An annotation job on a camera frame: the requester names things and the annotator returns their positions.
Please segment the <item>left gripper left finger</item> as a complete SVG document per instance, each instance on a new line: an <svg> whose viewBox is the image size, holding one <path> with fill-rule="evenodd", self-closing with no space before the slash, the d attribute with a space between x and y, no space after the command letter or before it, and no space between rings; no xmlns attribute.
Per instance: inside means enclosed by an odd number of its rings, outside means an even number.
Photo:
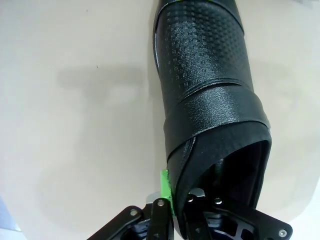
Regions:
<svg viewBox="0 0 320 240"><path fill-rule="evenodd" d="M172 240L174 221L169 171L160 172L159 197L144 208L131 205L123 209L90 240Z"/></svg>

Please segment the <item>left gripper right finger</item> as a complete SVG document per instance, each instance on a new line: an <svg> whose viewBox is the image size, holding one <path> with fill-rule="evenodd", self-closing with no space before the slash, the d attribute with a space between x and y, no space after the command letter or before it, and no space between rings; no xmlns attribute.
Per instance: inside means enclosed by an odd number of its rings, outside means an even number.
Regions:
<svg viewBox="0 0 320 240"><path fill-rule="evenodd" d="M289 240L293 235L288 223L216 195L191 192L183 217L188 240Z"/></svg>

